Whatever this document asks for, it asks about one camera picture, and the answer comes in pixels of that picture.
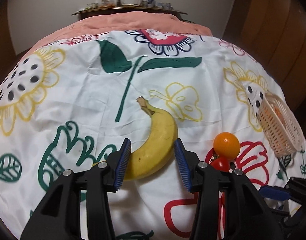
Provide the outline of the yellow banana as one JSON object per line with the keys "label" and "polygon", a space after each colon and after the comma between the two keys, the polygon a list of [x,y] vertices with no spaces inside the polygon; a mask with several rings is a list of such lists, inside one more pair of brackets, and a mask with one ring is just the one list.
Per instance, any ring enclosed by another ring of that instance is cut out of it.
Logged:
{"label": "yellow banana", "polygon": [[150,134],[130,154],[124,175],[126,181],[143,179],[159,171],[173,155],[173,143],[178,138],[176,121],[168,111],[154,107],[142,96],[137,98],[137,103],[151,119]]}

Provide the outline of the red cherry tomato far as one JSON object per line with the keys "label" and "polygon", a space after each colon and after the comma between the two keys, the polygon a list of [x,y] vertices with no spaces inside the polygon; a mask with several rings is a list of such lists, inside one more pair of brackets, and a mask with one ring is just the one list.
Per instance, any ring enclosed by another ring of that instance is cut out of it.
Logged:
{"label": "red cherry tomato far", "polygon": [[229,172],[230,170],[229,162],[225,157],[217,157],[212,159],[210,165],[218,171]]}

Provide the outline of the cream plastic basket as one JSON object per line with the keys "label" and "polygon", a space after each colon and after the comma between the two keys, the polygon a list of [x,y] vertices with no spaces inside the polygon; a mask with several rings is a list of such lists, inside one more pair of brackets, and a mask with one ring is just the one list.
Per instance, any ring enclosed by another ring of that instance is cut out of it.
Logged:
{"label": "cream plastic basket", "polygon": [[277,95],[264,94],[257,119],[276,157],[301,152],[304,135],[288,105]]}

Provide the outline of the orange mandarin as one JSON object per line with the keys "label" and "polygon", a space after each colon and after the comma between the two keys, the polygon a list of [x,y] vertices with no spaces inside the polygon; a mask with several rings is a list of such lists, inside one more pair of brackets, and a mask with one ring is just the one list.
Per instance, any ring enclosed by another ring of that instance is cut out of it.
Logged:
{"label": "orange mandarin", "polygon": [[213,141],[213,149],[220,157],[227,160],[234,160],[240,153],[240,142],[238,138],[229,132],[222,132],[216,135]]}

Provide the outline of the floral white duvet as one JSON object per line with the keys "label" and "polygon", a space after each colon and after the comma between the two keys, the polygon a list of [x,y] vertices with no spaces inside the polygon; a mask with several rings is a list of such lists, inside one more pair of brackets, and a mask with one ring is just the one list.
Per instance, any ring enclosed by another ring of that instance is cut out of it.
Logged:
{"label": "floral white duvet", "polygon": [[276,158],[257,110],[280,86],[248,53],[211,36],[152,29],[57,40],[25,56],[0,85],[0,218],[15,237],[50,184],[150,133],[137,98],[169,112],[184,146],[210,158],[216,135],[241,144],[233,166],[254,183],[306,179],[306,148]]}

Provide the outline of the wooden door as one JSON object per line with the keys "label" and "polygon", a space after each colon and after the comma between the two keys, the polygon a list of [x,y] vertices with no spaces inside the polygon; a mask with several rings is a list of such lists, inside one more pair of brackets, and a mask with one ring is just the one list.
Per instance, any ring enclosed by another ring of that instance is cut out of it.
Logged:
{"label": "wooden door", "polygon": [[8,0],[0,4],[0,81],[16,60],[8,23]]}

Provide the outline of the wooden wardrobe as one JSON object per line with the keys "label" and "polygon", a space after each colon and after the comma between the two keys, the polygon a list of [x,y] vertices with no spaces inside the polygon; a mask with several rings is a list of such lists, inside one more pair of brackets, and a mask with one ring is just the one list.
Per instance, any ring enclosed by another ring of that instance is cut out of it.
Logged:
{"label": "wooden wardrobe", "polygon": [[235,0],[223,38],[258,61],[296,110],[306,98],[306,11],[298,0]]}

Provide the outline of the pink blanket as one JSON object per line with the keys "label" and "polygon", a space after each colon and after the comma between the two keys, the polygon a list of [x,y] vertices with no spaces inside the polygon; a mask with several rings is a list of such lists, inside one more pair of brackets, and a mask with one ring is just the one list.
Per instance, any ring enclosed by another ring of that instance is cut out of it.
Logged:
{"label": "pink blanket", "polygon": [[187,23],[171,14],[132,11],[111,15],[92,16],[80,20],[42,38],[26,52],[32,54],[42,46],[64,40],[65,44],[88,41],[88,35],[100,37],[111,31],[125,31],[136,42],[147,44],[156,55],[177,56],[188,52],[195,42],[190,35],[210,36],[211,30],[203,25]]}

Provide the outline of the wooden headboard shelf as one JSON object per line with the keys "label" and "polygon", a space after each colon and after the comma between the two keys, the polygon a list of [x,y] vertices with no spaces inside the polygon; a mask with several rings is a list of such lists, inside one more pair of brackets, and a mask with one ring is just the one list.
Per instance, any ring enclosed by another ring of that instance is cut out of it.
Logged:
{"label": "wooden headboard shelf", "polygon": [[186,12],[173,10],[173,9],[163,9],[157,7],[122,6],[122,7],[87,9],[75,12],[72,14],[72,16],[78,16],[79,20],[83,20],[85,18],[93,16],[111,15],[111,14],[118,14],[124,12],[132,12],[132,11],[142,11],[142,12],[155,13],[155,14],[171,14],[173,16],[176,16],[180,20],[182,20],[182,15],[187,15]]}

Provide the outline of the blue white mug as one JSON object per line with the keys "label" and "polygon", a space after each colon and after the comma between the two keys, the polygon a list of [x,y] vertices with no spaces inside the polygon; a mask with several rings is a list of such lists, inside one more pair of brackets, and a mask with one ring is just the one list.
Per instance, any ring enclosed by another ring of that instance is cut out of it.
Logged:
{"label": "blue white mug", "polygon": [[155,0],[147,0],[147,6],[148,7],[154,7],[155,6]]}

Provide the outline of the snack bag on shelf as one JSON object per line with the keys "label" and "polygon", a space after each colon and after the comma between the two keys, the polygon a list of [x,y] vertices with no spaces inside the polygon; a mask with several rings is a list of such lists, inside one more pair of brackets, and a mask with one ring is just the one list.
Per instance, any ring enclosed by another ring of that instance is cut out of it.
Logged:
{"label": "snack bag on shelf", "polygon": [[112,8],[115,7],[115,1],[114,0],[100,0],[98,7],[99,8]]}

